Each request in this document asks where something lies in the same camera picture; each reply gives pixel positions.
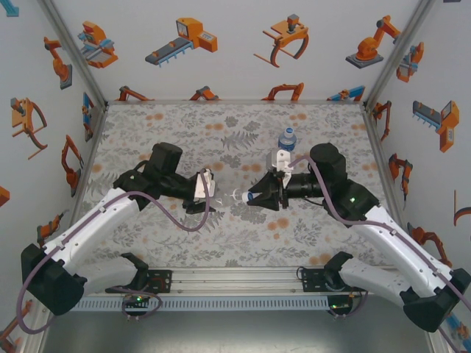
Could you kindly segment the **aluminium frame rail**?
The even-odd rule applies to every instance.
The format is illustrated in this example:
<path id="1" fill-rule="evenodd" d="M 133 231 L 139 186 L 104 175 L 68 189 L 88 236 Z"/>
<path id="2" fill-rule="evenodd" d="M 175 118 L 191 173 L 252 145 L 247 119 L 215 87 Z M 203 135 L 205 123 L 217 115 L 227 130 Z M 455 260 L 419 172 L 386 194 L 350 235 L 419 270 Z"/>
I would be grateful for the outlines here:
<path id="1" fill-rule="evenodd" d="M 235 104 L 235 105 L 251 105 L 251 104 L 261 104 L 261 105 L 287 105 L 287 104 L 294 104 L 294 105 L 334 105 L 334 106 L 342 106 L 342 105 L 352 105 L 352 106 L 360 106 L 363 107 L 364 103 L 362 101 L 327 101 L 327 100 L 316 100 L 316 99 L 301 99 L 298 101 L 289 101 L 289 100 L 274 100 L 274 101 L 264 101 L 260 99 L 222 99 L 222 100 L 215 100 L 215 101 L 206 101 L 206 100 L 152 100 L 152 101 L 109 101 L 109 107 L 115 106 L 149 106 L 155 107 L 158 105 L 165 105 L 165 104 L 176 104 L 176 105 L 202 105 L 202 106 L 216 106 L 216 105 L 223 105 L 223 104 Z"/>
<path id="2" fill-rule="evenodd" d="M 285 295 L 305 293 L 298 280 L 295 267 L 280 268 L 173 268 L 171 290 L 173 295 Z M 357 279 L 353 287 L 377 295 L 389 295 L 409 287 L 397 271 L 362 265 L 357 268 L 366 279 Z M 340 295 L 346 293 L 308 293 Z"/>

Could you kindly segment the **grey metal sheet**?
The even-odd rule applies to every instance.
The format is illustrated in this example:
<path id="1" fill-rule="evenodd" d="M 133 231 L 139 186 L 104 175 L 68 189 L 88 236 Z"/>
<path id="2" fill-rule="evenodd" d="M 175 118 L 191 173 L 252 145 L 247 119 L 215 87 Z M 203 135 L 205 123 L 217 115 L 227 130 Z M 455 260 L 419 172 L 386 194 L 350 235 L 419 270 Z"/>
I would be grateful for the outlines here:
<path id="1" fill-rule="evenodd" d="M 158 313 L 140 323 L 118 313 L 71 313 L 41 353 L 429 353 L 425 334 L 397 310 L 369 307 L 334 320 L 317 311 Z"/>

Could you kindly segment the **aluminium right corner post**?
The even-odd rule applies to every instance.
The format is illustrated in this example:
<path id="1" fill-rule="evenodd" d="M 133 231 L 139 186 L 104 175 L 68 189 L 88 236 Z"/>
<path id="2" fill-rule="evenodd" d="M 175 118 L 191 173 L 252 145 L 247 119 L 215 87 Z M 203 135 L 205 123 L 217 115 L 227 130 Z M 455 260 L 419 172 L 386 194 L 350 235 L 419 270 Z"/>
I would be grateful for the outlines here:
<path id="1" fill-rule="evenodd" d="M 411 17 L 397 40 L 397 43 L 394 45 L 391 55 L 387 59 L 383 70 L 370 91 L 370 95 L 366 100 L 365 110 L 371 111 L 378 102 L 380 95 L 395 73 L 395 70 L 405 55 L 406 50 L 410 47 L 412 40 L 425 19 L 428 17 L 429 12 L 433 9 L 436 1 L 437 0 L 419 0 L 418 5 L 412 12 Z"/>

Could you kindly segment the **aluminium left corner post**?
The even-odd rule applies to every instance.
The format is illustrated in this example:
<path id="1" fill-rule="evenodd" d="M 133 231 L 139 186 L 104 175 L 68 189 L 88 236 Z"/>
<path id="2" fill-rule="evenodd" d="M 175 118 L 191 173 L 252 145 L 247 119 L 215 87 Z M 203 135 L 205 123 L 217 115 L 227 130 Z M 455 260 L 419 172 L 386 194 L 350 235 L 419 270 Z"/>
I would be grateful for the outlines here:
<path id="1" fill-rule="evenodd" d="M 58 36 L 69 57 L 71 58 L 74 67 L 78 70 L 79 75 L 82 77 L 86 87 L 95 98 L 94 102 L 102 109 L 107 108 L 107 99 L 105 98 L 102 90 L 94 79 L 88 64 L 82 57 L 78 45 L 75 43 L 71 32 L 69 31 L 63 17 L 58 11 L 53 0 L 36 0 L 39 4 L 43 14 L 46 16 L 49 24 L 52 26 L 54 32 Z"/>

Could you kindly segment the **aluminium left lower frame leg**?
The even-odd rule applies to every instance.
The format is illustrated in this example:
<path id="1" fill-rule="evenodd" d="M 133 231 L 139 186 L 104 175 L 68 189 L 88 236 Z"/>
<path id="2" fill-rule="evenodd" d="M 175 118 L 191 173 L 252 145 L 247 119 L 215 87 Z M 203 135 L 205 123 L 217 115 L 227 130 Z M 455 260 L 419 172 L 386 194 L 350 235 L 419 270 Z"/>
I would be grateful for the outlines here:
<path id="1" fill-rule="evenodd" d="M 48 313 L 45 313 L 44 315 L 35 316 L 34 318 L 32 318 L 31 321 L 28 321 L 27 323 L 30 328 L 39 329 L 45 326 L 49 322 L 49 320 L 50 315 Z M 39 353 L 46 333 L 47 329 L 34 335 L 24 334 L 20 353 Z"/>

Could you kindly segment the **aluminium left side rail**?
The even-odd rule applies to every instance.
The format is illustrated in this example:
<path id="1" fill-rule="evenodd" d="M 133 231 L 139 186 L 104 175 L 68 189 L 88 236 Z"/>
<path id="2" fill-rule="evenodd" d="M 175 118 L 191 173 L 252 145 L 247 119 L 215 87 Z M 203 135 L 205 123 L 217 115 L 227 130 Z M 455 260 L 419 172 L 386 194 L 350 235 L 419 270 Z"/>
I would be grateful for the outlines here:
<path id="1" fill-rule="evenodd" d="M 107 119 L 107 111 L 108 111 L 109 106 L 107 105 L 105 108 L 99 111 L 98 114 L 98 119 L 96 122 L 96 130 L 94 132 L 93 138 L 92 138 L 92 144 L 91 144 L 91 149 L 89 151 L 89 154 L 87 156 L 87 159 L 85 161 L 85 169 L 82 173 L 81 179 L 79 181 L 79 187 L 77 191 L 77 197 L 74 199 L 74 207 L 71 212 L 71 217 L 70 217 L 70 222 L 69 226 L 73 226 L 76 221 L 79 220 L 80 218 L 80 212 L 82 209 L 82 203 L 83 199 L 86 194 L 86 190 L 88 187 L 88 180 L 91 175 L 91 170 L 93 166 L 93 162 L 95 161 L 96 158 L 96 153 L 99 147 L 99 143 L 102 139 L 102 133 L 105 127 L 105 122 Z"/>

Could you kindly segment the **aluminium right side rail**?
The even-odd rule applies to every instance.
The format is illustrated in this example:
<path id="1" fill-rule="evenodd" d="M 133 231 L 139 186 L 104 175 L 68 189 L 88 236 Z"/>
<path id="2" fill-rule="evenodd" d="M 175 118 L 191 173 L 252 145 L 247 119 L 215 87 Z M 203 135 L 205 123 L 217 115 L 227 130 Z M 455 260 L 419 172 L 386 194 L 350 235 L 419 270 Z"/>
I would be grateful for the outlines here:
<path id="1" fill-rule="evenodd" d="M 380 137 L 375 127 L 375 123 L 366 108 L 363 108 L 364 123 L 369 137 L 369 141 L 375 156 L 375 161 L 378 166 L 380 180 L 383 186 L 383 192 L 388 204 L 388 210 L 392 218 L 401 226 L 406 226 L 406 218 L 404 212 L 400 209 L 400 203 L 397 200 L 394 192 L 394 183 L 389 171 L 389 165 L 386 160 L 386 155 L 383 152 Z"/>

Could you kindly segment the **aluminium back frame rail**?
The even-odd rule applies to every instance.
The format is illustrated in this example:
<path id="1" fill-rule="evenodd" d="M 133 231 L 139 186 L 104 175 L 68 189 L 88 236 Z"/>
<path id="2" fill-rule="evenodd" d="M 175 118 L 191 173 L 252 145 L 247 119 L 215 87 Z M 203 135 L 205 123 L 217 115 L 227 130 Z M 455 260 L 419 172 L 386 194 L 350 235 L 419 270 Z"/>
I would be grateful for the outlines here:
<path id="1" fill-rule="evenodd" d="M 298 101 L 289 101 L 289 100 L 274 100 L 274 101 L 264 101 L 260 99 L 222 99 L 222 100 L 215 100 L 215 101 L 206 101 L 206 100 L 152 100 L 152 101 L 109 101 L 109 107 L 115 106 L 149 106 L 155 107 L 158 105 L 165 105 L 165 104 L 176 104 L 176 105 L 202 105 L 202 106 L 216 106 L 216 105 L 223 105 L 223 104 L 235 104 L 235 105 L 251 105 L 251 104 L 261 104 L 261 105 L 287 105 L 287 104 L 294 104 L 294 105 L 334 105 L 334 106 L 342 106 L 342 105 L 352 105 L 352 106 L 360 106 L 363 107 L 364 103 L 362 101 L 327 101 L 327 100 L 316 100 L 316 99 L 301 99 Z"/>

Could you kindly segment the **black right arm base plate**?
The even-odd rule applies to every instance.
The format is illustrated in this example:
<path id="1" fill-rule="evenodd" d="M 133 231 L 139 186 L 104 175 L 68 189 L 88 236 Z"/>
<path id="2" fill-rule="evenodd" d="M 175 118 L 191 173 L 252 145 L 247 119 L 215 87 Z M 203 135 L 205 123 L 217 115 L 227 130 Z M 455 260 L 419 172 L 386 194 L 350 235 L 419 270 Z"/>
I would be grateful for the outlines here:
<path id="1" fill-rule="evenodd" d="M 323 268 L 299 267 L 296 276 L 301 281 L 302 289 L 305 293 L 364 291 L 362 288 L 350 287 L 341 279 L 337 272 L 326 271 Z"/>

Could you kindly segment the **aluminium frame leg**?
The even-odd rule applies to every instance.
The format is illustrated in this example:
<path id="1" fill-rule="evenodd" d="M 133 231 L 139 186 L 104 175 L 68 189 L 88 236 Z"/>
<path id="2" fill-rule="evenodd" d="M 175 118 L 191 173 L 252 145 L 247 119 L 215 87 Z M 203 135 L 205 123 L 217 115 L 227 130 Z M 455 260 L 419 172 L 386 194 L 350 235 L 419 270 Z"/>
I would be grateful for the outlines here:
<path id="1" fill-rule="evenodd" d="M 437 332 L 425 332 L 425 339 L 429 353 L 454 353 L 442 334 Z"/>
<path id="2" fill-rule="evenodd" d="M 49 320 L 50 315 L 48 313 L 45 313 L 44 315 L 35 316 L 34 318 L 32 318 L 31 321 L 28 321 L 27 323 L 30 328 L 39 329 L 45 326 L 49 322 Z M 47 329 L 34 335 L 24 334 L 20 353 L 39 353 L 46 333 Z"/>

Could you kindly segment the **aluminium corner post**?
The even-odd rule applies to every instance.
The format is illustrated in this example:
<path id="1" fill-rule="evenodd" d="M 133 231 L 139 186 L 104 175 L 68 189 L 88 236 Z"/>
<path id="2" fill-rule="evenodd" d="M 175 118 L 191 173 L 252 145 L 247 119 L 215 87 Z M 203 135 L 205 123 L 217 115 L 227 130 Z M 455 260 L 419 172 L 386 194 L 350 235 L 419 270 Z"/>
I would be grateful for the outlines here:
<path id="1" fill-rule="evenodd" d="M 94 79 L 88 64 L 82 57 L 78 45 L 75 43 L 71 32 L 69 31 L 63 17 L 58 11 L 53 0 L 36 0 L 39 4 L 43 14 L 46 16 L 49 24 L 52 26 L 54 32 L 58 36 L 69 57 L 71 58 L 74 67 L 78 70 L 79 75 L 82 77 L 86 87 L 95 98 L 94 102 L 102 109 L 107 108 L 107 99 L 105 98 L 102 90 Z"/>
<path id="2" fill-rule="evenodd" d="M 395 70 L 405 55 L 406 50 L 410 47 L 412 40 L 425 19 L 428 17 L 429 12 L 433 9 L 436 1 L 437 0 L 419 0 L 418 5 L 412 12 L 411 17 L 397 40 L 397 43 L 394 45 L 391 55 L 387 59 L 383 70 L 370 91 L 370 95 L 366 100 L 365 110 L 371 111 L 378 102 L 380 95 L 395 73 Z"/>

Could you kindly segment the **left small circuit board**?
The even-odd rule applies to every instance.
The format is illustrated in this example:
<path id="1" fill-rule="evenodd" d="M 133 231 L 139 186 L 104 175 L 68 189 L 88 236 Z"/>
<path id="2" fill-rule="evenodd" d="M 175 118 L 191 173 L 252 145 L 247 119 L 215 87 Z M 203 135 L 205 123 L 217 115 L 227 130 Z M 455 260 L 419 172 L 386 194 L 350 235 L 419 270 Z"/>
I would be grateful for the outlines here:
<path id="1" fill-rule="evenodd" d="M 124 306 L 131 308 L 145 308 L 149 305 L 150 298 L 143 295 L 129 295 L 124 297 Z"/>

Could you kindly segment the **aluminium front frame rail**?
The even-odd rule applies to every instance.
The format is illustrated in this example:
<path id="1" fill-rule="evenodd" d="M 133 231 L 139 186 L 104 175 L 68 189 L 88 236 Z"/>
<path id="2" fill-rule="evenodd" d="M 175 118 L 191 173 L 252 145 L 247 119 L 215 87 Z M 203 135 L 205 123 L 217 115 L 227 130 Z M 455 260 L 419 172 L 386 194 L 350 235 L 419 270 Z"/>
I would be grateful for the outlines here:
<path id="1" fill-rule="evenodd" d="M 173 268 L 171 290 L 173 295 L 285 295 L 305 293 L 298 280 L 295 267 L 280 268 Z M 357 268 L 366 279 L 357 279 L 353 287 L 377 295 L 389 295 L 409 287 L 397 271 L 362 265 Z M 346 293 L 308 293 L 340 295 Z"/>

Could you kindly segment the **clear bottle without label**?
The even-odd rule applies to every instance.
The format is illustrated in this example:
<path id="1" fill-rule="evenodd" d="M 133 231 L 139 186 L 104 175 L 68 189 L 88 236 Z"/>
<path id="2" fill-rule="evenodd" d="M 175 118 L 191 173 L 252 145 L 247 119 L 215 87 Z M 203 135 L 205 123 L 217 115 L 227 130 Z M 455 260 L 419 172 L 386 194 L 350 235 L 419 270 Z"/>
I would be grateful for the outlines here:
<path id="1" fill-rule="evenodd" d="M 248 192 L 242 191 L 239 188 L 231 190 L 227 188 L 216 188 L 214 195 L 210 198 L 210 206 L 217 209 L 230 207 L 239 202 L 247 203 L 249 201 L 248 195 Z"/>

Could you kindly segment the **clear bottle with blue label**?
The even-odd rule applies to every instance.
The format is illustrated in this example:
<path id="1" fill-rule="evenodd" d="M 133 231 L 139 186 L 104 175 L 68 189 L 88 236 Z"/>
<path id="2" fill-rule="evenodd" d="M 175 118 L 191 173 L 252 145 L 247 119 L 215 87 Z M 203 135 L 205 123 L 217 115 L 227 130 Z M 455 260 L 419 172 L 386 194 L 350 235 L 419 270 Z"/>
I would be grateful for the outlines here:
<path id="1" fill-rule="evenodd" d="M 297 144 L 297 136 L 295 133 L 288 135 L 285 130 L 278 137 L 278 147 L 285 151 L 292 152 Z"/>

